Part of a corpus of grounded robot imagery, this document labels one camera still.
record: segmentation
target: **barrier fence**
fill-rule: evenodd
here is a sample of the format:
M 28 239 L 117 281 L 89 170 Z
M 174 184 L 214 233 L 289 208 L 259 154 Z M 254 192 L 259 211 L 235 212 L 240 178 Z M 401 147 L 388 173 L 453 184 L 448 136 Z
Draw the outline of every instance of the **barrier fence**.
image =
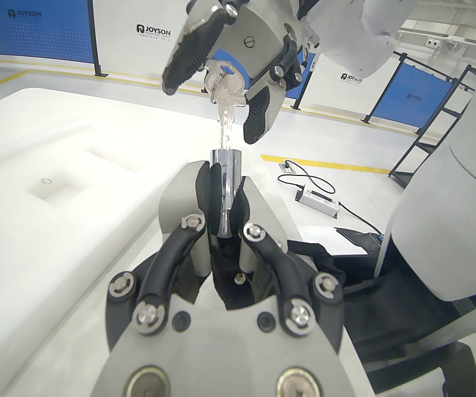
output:
M 159 79 L 187 18 L 187 2 L 0 0 L 0 55 L 84 62 L 93 64 L 95 75 L 102 77 L 115 72 Z M 302 83 L 286 97 L 295 100 L 293 108 L 301 103 L 326 105 L 366 115 L 366 123 L 371 117 L 380 117 L 421 129 L 436 113 L 454 80 L 407 55 L 396 54 L 399 60 L 390 58 L 374 74 L 359 79 L 324 55 L 319 59 L 320 55 L 311 53 Z M 217 54 L 217 58 L 221 56 L 244 73 L 247 87 L 249 76 L 239 61 Z M 201 87 L 204 75 L 197 72 L 191 82 Z M 465 91 L 470 87 L 461 85 L 464 90 L 458 89 L 447 99 L 451 110 L 462 110 L 469 101 L 470 94 Z M 368 114 L 368 105 L 374 102 Z M 447 118 L 438 117 L 430 130 L 444 133 L 451 125 Z
M 428 119 L 428 121 L 421 127 L 418 131 L 418 137 L 414 140 L 414 142 L 411 144 L 411 146 L 408 148 L 408 150 L 404 153 L 402 158 L 398 161 L 398 163 L 392 168 L 392 170 L 389 172 L 389 177 L 392 177 L 396 180 L 396 182 L 402 187 L 405 188 L 410 180 L 412 179 L 412 176 L 414 176 L 415 172 L 418 170 L 419 167 L 425 162 L 427 157 L 429 157 L 434 151 L 440 147 L 440 144 L 444 141 L 444 139 L 451 133 L 451 130 L 453 130 L 453 127 L 457 125 L 459 119 L 461 119 L 462 115 L 464 114 L 465 110 L 468 107 L 469 102 L 464 106 L 464 108 L 457 112 L 453 111 L 449 108 L 446 107 L 446 104 L 448 103 L 449 99 L 453 96 L 453 94 L 459 89 L 459 86 L 463 85 L 464 87 L 467 87 L 468 90 L 472 89 L 471 87 L 465 85 L 463 83 L 464 78 L 468 73 L 476 75 L 476 68 L 473 68 L 471 65 L 468 65 L 461 76 L 459 78 L 453 79 L 451 82 L 451 89 L 448 90 L 446 93 L 445 97 L 443 98 L 442 102 L 440 102 L 438 108 L 436 111 L 433 113 L 433 115 Z M 442 138 L 438 140 L 436 144 L 430 144 L 427 142 L 422 142 L 421 139 L 423 138 L 425 132 L 431 127 L 431 124 L 438 118 L 439 114 L 443 112 L 445 114 L 450 115 L 453 117 L 453 122 L 449 126 L 449 128 L 446 130 L 446 132 L 443 134 Z M 426 157 L 422 161 L 421 164 L 418 165 L 418 167 L 413 171 L 413 172 L 408 172 L 408 171 L 400 171 L 398 168 L 402 165 L 403 161 L 408 157 L 408 155 L 413 151 L 413 149 L 417 147 L 418 149 L 421 149 L 425 151 Z

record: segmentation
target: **joyson logo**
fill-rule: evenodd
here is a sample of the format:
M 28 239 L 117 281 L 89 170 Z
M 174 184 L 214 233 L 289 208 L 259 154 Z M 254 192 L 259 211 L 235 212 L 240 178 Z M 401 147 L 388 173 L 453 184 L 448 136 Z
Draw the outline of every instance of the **joyson logo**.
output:
M 417 95 L 414 95 L 414 94 L 408 94 L 408 95 L 407 95 L 407 98 L 408 98 L 408 99 L 409 99 L 409 98 L 412 98 L 413 100 L 418 100 L 418 101 L 422 101 L 422 100 L 423 100 L 423 98 L 418 97 Z
M 144 26 L 142 24 L 137 24 L 137 33 L 139 36 L 144 36 L 145 38 L 159 38 L 165 41 L 170 40 L 172 32 L 170 30 L 160 29 L 157 27 Z
M 10 18 L 15 17 L 40 17 L 41 12 L 38 11 L 16 11 L 14 9 L 8 9 L 7 14 Z
M 350 74 L 346 74 L 346 72 L 341 74 L 340 79 L 345 83 L 350 83 L 351 85 L 361 85 L 361 82 L 363 81 L 362 78 L 351 76 Z

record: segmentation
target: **power outlet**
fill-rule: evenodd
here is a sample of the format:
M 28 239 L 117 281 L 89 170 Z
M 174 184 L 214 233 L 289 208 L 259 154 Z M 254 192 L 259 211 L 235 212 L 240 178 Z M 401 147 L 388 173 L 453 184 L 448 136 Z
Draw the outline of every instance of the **power outlet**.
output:
M 295 170 L 293 169 L 293 167 L 291 165 L 289 165 L 289 168 L 286 167 L 285 164 L 278 164 L 278 166 L 280 167 L 280 169 L 282 171 L 284 171 L 286 174 L 296 174 L 295 173 Z

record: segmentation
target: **power supply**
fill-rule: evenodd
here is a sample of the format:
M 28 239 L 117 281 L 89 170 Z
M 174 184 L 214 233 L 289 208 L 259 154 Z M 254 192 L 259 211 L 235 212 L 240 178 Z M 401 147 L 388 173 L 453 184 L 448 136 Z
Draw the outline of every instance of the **power supply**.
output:
M 295 201 L 305 204 L 310 208 L 317 209 L 330 217 L 337 218 L 339 212 L 339 201 L 320 194 L 317 191 L 306 189 L 306 185 L 297 191 Z

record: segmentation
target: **metal cylinder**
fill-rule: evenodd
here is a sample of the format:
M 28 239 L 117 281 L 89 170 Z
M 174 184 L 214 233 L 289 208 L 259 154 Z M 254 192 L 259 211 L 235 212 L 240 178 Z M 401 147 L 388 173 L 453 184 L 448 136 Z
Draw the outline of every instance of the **metal cylinder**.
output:
M 239 150 L 212 150 L 210 153 L 210 166 L 214 167 L 217 164 L 219 164 L 219 183 L 221 185 L 221 205 L 217 236 L 219 238 L 230 238 L 232 233 L 229 217 L 234 196 L 242 180 L 242 152 Z

